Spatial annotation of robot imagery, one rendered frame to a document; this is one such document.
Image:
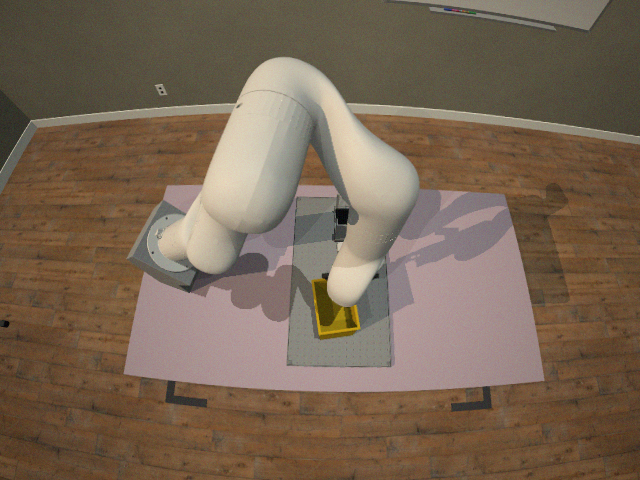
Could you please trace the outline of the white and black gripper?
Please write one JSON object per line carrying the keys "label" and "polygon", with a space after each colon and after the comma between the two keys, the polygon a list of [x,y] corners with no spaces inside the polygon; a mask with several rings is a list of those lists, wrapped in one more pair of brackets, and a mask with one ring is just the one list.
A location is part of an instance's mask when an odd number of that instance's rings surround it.
{"label": "white and black gripper", "polygon": [[[325,280],[328,280],[328,276],[329,276],[329,273],[322,274],[322,278],[324,278]],[[374,278],[379,278],[379,274],[376,273],[372,280],[374,280]]]}

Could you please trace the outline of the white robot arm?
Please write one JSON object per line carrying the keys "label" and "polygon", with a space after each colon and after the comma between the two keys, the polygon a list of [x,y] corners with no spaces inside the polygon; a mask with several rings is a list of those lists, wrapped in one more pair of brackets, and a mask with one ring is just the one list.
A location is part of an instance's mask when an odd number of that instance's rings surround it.
{"label": "white robot arm", "polygon": [[151,227],[147,247],[153,261],[171,272],[232,269],[248,234],[269,232],[285,218],[309,144],[349,205],[327,292],[340,306],[356,305],[416,204],[419,176],[403,154],[358,120],[329,78],[296,58],[269,59],[250,75],[202,196],[186,218],[166,215]]}

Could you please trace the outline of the yellow open-top bin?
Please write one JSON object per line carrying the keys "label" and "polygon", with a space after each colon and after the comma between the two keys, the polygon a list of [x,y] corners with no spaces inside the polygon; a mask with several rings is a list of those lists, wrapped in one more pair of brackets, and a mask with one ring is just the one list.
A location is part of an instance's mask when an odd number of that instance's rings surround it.
{"label": "yellow open-top bin", "polygon": [[359,330],[360,323],[357,306],[354,305],[354,316],[349,320],[348,314],[353,306],[343,307],[332,301],[327,292],[327,281],[325,279],[314,279],[311,281],[319,335],[326,336],[325,334],[339,334],[339,336],[320,337],[320,340],[351,336],[354,334],[352,332]]}

